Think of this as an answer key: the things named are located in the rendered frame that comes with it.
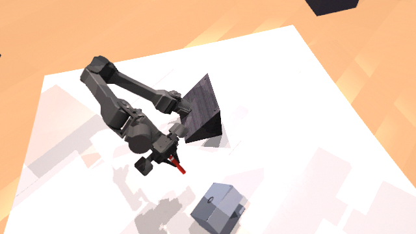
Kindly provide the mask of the red peg with white band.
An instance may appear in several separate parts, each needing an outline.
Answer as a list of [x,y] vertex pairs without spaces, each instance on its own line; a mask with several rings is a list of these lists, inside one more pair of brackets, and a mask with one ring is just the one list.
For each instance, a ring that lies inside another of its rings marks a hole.
[[171,155],[169,159],[177,166],[177,168],[181,171],[182,174],[186,173],[186,170],[176,161],[176,159]]

